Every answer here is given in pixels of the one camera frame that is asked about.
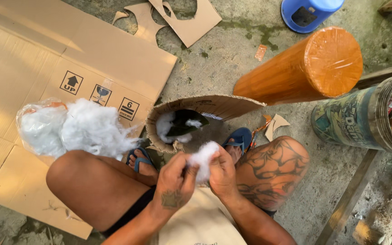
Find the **blue flip-flop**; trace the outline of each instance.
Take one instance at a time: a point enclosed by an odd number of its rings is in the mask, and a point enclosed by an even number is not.
[[[141,147],[136,148],[136,149],[140,150],[140,151],[143,153],[143,155],[144,155],[145,157],[147,157],[148,159],[144,159],[144,158],[141,158],[141,157],[136,158],[136,159],[135,159],[135,163],[134,163],[134,171],[135,171],[135,172],[137,172],[137,173],[139,172],[139,163],[140,163],[140,162],[145,163],[145,164],[152,165],[155,169],[157,169],[157,168],[154,166],[154,164],[152,164],[152,160],[151,160],[151,158],[149,157],[149,155],[148,155],[148,153],[146,152],[145,149],[143,149],[143,148],[141,148]],[[129,159],[130,159],[129,156],[130,156],[130,155],[136,156],[136,155],[134,154],[134,151],[135,151],[136,149],[132,149],[132,150],[129,151],[128,156],[126,157],[126,164],[127,164],[127,165],[129,165]]]
[[[234,142],[228,142],[229,139],[233,138]],[[239,128],[236,131],[232,132],[230,136],[226,139],[225,143],[222,144],[222,147],[225,146],[233,146],[241,148],[241,155],[244,155],[244,149],[247,149],[250,146],[252,141],[252,132],[248,128]]]

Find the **beige shirt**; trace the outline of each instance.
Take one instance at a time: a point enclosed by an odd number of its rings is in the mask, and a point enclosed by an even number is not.
[[[151,245],[246,245],[226,207],[210,188],[198,187]]]

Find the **black shorts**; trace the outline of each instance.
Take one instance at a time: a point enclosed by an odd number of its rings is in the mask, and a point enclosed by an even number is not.
[[[157,186],[152,186],[147,192],[145,192],[135,203],[132,205],[128,211],[123,214],[123,216],[108,230],[101,232],[106,238],[110,237],[113,233],[115,233],[118,229],[128,224],[132,219],[134,219],[143,209],[148,206],[149,202],[154,198],[155,190]],[[267,211],[262,209],[266,214],[273,218],[273,215],[276,211]]]

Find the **flattened cardboard box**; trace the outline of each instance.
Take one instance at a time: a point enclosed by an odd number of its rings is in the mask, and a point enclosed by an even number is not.
[[[139,135],[175,62],[60,0],[0,0],[0,204],[86,239],[91,227],[66,219],[46,186],[48,166],[21,146],[16,112],[48,97],[86,98],[116,107]]]

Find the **green leaf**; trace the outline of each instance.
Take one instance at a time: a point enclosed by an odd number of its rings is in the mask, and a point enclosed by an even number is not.
[[[175,120],[172,121],[173,126],[170,128],[166,136],[181,136],[198,130],[195,126],[186,125],[187,120],[196,120],[202,123],[202,126],[210,124],[208,120],[196,111],[182,109],[175,112]]]

